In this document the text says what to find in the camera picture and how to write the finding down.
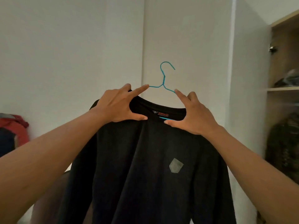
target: cabinet door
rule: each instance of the cabinet door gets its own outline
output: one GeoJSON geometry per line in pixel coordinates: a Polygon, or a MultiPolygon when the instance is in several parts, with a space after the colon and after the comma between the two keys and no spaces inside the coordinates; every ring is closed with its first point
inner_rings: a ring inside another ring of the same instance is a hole
{"type": "MultiPolygon", "coordinates": [[[[244,0],[233,0],[229,54],[227,130],[259,155],[264,154],[264,122],[271,30],[244,0]]],[[[256,209],[232,179],[237,223],[255,224],[256,209]]]]}

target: blue wire hanger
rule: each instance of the blue wire hanger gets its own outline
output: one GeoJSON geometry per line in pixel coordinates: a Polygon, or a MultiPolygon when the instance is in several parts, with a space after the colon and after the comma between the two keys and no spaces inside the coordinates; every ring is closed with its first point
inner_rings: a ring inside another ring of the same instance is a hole
{"type": "Polygon", "coordinates": [[[165,74],[164,74],[164,71],[162,70],[162,64],[164,64],[164,63],[168,63],[168,64],[170,64],[170,66],[175,70],[174,66],[172,66],[172,64],[169,63],[168,61],[164,61],[164,62],[162,62],[162,63],[160,64],[160,69],[161,69],[161,72],[162,72],[162,74],[163,74],[163,82],[162,82],[162,84],[161,84],[160,86],[150,86],[150,87],[159,88],[159,87],[161,87],[161,86],[164,86],[164,88],[165,88],[166,90],[169,90],[169,91],[171,91],[171,92],[174,92],[173,90],[167,89],[166,86],[164,85],[164,83],[165,83],[165,74]]]}

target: black long-sleeve shirt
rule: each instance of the black long-sleeve shirt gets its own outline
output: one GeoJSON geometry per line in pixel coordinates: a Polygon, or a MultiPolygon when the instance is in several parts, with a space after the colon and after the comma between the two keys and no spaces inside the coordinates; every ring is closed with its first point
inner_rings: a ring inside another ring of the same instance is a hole
{"type": "Polygon", "coordinates": [[[81,224],[92,202],[94,224],[235,224],[222,157],[160,118],[182,120],[186,110],[140,97],[130,109],[148,120],[112,122],[90,139],[72,164],[58,223],[81,224]]]}

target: shirt sleeve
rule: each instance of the shirt sleeve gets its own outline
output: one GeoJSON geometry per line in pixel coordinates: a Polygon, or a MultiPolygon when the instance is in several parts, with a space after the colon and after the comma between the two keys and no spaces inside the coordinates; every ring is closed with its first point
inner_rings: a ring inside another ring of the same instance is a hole
{"type": "Polygon", "coordinates": [[[97,158],[97,135],[72,163],[69,180],[58,211],[57,224],[82,224],[92,202],[92,183],[97,158]]]}
{"type": "MultiPolygon", "coordinates": [[[[216,149],[209,144],[204,150],[216,149]]],[[[193,184],[194,224],[236,224],[228,168],[217,151],[201,155],[193,184]]]]}

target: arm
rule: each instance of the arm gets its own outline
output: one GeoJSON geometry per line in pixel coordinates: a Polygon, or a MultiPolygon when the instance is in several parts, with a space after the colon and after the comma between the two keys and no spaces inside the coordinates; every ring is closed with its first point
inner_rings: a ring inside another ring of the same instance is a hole
{"type": "Polygon", "coordinates": [[[299,186],[219,126],[194,92],[185,96],[175,91],[187,115],[182,121],[165,123],[208,139],[268,223],[299,223],[299,186]]]}
{"type": "Polygon", "coordinates": [[[148,88],[130,84],[107,90],[93,109],[0,158],[0,223],[16,223],[66,170],[104,124],[147,117],[132,113],[130,101],[148,88]]]}

